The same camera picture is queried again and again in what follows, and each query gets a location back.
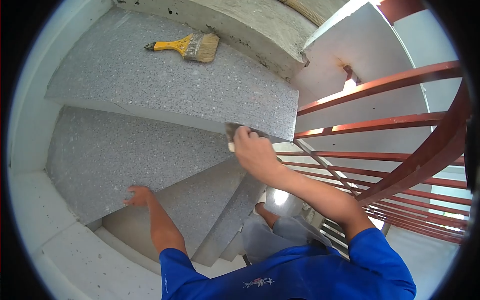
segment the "speckled gray surface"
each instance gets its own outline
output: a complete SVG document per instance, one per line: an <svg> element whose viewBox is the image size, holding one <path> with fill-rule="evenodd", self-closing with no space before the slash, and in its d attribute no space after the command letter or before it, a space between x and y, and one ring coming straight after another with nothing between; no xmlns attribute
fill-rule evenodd
<svg viewBox="0 0 480 300"><path fill-rule="evenodd" d="M298 91L264 66L222 43L215 60L206 64L183 60L174 50L144 49L150 42L177 40L192 31L163 17L114 7L63 59L45 97L238 122L292 140Z"/></svg>
<svg viewBox="0 0 480 300"><path fill-rule="evenodd" d="M160 190L232 156L218 133L64 107L46 169L70 209L88 224L122 208L132 184Z"/></svg>
<svg viewBox="0 0 480 300"><path fill-rule="evenodd" d="M248 217L266 186L247 174L233 194L231 200L218 217L212 229L193 255L192 260L212 266L232 241L235 234Z"/></svg>
<svg viewBox="0 0 480 300"><path fill-rule="evenodd" d="M185 239L191 257L239 186L245 170L235 157L155 193ZM139 253L158 262L147 208L129 206L103 218L103 226Z"/></svg>

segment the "yellow paintbrush handle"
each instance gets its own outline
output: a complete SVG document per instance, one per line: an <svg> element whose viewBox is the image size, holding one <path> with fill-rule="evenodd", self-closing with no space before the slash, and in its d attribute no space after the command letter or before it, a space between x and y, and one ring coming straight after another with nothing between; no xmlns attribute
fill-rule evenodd
<svg viewBox="0 0 480 300"><path fill-rule="evenodd" d="M190 38L192 35L188 35L183 39L179 39L178 41L173 42L156 42L153 46L153 50L165 50L165 49L172 49L180 52L182 56L185 55L185 51L187 50L188 43L190 43Z"/></svg>

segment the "hand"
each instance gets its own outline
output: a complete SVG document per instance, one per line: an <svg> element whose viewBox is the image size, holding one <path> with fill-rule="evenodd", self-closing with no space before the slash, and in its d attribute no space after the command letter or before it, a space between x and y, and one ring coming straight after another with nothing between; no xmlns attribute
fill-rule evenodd
<svg viewBox="0 0 480 300"><path fill-rule="evenodd" d="M233 137L235 155L240 164L255 178L274 188L282 188L284 174L289 171L276 158L272 143L259 137L249 127L238 127Z"/></svg>
<svg viewBox="0 0 480 300"><path fill-rule="evenodd" d="M146 186L132 185L127 188L127 191L135 193L129 200L123 200L123 203L127 205L147 206L148 199L155 199L155 195Z"/></svg>

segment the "paintbrush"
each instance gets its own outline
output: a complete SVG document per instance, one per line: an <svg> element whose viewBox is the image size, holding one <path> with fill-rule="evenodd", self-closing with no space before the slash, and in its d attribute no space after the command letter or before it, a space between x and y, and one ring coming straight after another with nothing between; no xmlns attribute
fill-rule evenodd
<svg viewBox="0 0 480 300"><path fill-rule="evenodd" d="M230 150L230 152L235 152L235 144L233 143L233 137L235 136L235 132L240 126L243 126L243 125L238 123L231 123L231 122L225 123L225 133L227 134L228 149ZM270 139L270 136L263 131L260 131L252 127L250 127L250 130L252 132L256 132L259 137L266 137L267 139Z"/></svg>
<svg viewBox="0 0 480 300"><path fill-rule="evenodd" d="M172 49L178 51L185 60L211 62L215 57L218 40L213 33L207 35L192 33L178 41L153 42L145 45L145 48L155 51Z"/></svg>

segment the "blue t-shirt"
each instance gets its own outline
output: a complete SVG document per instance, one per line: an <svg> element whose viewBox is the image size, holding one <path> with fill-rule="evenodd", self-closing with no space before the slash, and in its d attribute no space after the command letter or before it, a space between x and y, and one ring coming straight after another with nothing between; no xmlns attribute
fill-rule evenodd
<svg viewBox="0 0 480 300"><path fill-rule="evenodd" d="M349 243L350 262L333 248L290 247L263 262L209 279L177 249L160 253L162 299L405 299L416 287L407 266L376 228Z"/></svg>

